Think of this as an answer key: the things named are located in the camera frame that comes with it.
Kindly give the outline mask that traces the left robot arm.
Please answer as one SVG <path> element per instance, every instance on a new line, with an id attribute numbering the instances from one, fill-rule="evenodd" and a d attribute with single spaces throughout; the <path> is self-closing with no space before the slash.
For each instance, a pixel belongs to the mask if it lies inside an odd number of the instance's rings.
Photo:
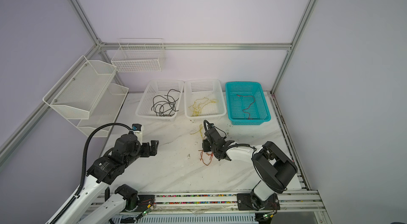
<path id="1" fill-rule="evenodd" d="M 90 141 L 102 129 L 119 125 L 127 129 L 115 145 L 87 168 Z M 79 186 L 69 199 L 48 220 L 49 224 L 106 224 L 121 213 L 137 212 L 131 223 L 137 223 L 154 209 L 154 195 L 139 196 L 138 191 L 127 184 L 119 186 L 111 195 L 109 186 L 124 174 L 139 158 L 156 156 L 159 141 L 143 142 L 141 124 L 128 126 L 122 123 L 108 123 L 96 128 L 86 140 Z"/>

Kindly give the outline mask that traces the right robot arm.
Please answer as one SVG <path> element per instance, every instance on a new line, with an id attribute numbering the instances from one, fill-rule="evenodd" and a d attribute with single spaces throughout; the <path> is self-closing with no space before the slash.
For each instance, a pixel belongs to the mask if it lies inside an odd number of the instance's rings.
<path id="1" fill-rule="evenodd" d="M 246 208 L 255 211 L 267 206 L 276 206 L 274 196 L 282 194 L 297 175 L 297 167 L 275 143 L 267 141 L 260 146 L 237 143 L 227 140 L 226 133 L 207 120 L 203 121 L 204 138 L 202 151 L 211 153 L 217 160 L 243 161 L 250 163 L 260 181 L 254 186 L 248 197 Z"/>

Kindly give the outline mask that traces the left white plastic basket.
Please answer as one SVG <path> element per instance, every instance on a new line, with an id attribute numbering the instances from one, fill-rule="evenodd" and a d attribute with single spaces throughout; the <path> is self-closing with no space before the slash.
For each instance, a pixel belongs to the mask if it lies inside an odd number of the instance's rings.
<path id="1" fill-rule="evenodd" d="M 151 80 L 136 109 L 140 118 L 173 122 L 181 104 L 184 82 L 176 79 Z"/>

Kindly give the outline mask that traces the white plastic basket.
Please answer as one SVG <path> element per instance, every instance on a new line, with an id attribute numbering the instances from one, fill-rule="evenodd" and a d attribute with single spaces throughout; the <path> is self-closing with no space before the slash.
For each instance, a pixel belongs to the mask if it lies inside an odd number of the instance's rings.
<path id="1" fill-rule="evenodd" d="M 136 109 L 140 118 L 173 122 L 181 104 L 184 82 L 176 79 L 151 80 Z"/>
<path id="2" fill-rule="evenodd" d="M 184 83 L 184 113 L 191 122 L 217 120 L 227 114 L 222 86 L 217 79 Z"/>

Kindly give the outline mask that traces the middle white plastic basket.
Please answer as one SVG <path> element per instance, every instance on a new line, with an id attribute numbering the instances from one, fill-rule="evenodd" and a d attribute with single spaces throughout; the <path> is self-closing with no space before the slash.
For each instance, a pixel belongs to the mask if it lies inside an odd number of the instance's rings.
<path id="1" fill-rule="evenodd" d="M 184 113 L 191 122 L 217 120 L 227 114 L 222 86 L 217 79 L 184 83 Z"/>

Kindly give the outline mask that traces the teal plastic basket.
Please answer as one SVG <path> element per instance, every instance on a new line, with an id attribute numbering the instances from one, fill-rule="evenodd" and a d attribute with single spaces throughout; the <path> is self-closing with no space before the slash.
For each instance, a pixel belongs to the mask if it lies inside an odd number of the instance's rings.
<path id="1" fill-rule="evenodd" d="M 261 125 L 271 120 L 260 83 L 227 82 L 225 90 L 227 113 L 233 125 Z"/>

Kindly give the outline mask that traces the white mesh two-tier shelf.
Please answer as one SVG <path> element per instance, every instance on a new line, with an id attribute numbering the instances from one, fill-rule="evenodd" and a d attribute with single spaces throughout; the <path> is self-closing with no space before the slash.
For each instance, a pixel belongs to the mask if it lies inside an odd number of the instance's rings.
<path id="1" fill-rule="evenodd" d="M 128 95 L 128 88 L 114 82 L 117 67 L 81 56 L 43 102 L 85 136 L 113 123 Z"/>

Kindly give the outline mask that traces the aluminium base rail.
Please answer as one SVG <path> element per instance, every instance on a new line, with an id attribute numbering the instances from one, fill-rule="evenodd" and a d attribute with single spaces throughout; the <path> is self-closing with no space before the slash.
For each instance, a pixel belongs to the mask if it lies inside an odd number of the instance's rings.
<path id="1" fill-rule="evenodd" d="M 247 211 L 256 213 L 260 221 L 272 219 L 279 211 L 326 213 L 326 208 L 315 191 L 273 194 L 257 206 L 251 193 L 139 195 L 130 188 L 124 188 L 117 190 L 102 205 L 85 216 L 85 212 L 93 202 L 90 196 L 89 192 L 85 192 L 82 196 L 75 196 L 72 200 L 68 200 L 66 205 L 49 220 L 49 223 L 77 224 L 80 217 L 84 217 L 86 223 L 103 224 L 121 212 L 136 213 L 136 221 L 150 212 L 206 214 Z"/>

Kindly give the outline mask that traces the aluminium frame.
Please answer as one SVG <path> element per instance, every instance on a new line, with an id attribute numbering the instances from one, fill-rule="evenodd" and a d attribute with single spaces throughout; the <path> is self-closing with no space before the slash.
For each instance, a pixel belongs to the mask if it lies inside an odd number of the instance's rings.
<path id="1" fill-rule="evenodd" d="M 118 45 L 113 43 L 99 43 L 96 38 L 96 33 L 90 26 L 90 21 L 85 15 L 82 6 L 78 0 L 68 0 L 69 4 L 78 16 L 79 21 L 85 28 L 86 32 L 91 36 L 92 48 L 86 53 L 85 58 L 90 59 L 97 53 L 103 53 L 106 50 L 113 50 Z M 317 0 L 309 0 L 306 9 L 301 17 L 298 28 L 294 34 L 291 43 L 166 43 L 164 48 L 166 50 L 287 50 L 282 67 L 277 74 L 276 81 L 273 83 L 271 92 L 277 91 L 278 85 L 281 82 L 283 74 L 289 64 L 297 42 L 300 40 L 305 27 L 308 23 L 309 17 L 315 8 Z M 1 146 L 1 170 L 10 162 L 10 159 L 21 147 L 27 135 L 33 130 L 34 126 L 40 121 L 44 114 L 48 111 L 49 106 L 41 102 L 36 109 L 27 117 L 27 119 L 15 130 L 15 132 L 7 139 Z"/>

